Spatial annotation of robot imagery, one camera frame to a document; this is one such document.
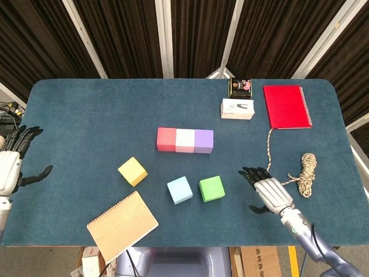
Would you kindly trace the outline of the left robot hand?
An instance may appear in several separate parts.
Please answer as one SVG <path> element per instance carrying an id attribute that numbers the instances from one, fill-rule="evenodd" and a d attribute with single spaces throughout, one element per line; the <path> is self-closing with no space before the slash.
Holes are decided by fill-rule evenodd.
<path id="1" fill-rule="evenodd" d="M 21 167 L 31 141 L 43 132 L 39 126 L 26 128 L 25 125 L 12 131 L 1 146 L 1 197 L 9 197 L 20 186 L 27 186 L 45 179 L 53 166 L 47 166 L 38 175 L 23 178 Z"/>

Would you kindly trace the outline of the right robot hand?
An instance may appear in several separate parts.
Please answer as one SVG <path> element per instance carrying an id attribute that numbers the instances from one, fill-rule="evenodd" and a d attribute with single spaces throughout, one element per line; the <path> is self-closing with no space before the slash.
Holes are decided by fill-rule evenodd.
<path id="1" fill-rule="evenodd" d="M 265 168 L 242 167 L 242 169 L 238 173 L 246 179 L 264 203 L 262 207 L 250 205 L 249 209 L 254 213 L 264 214 L 270 212 L 280 215 L 287 208 L 295 208 L 292 196 Z"/>

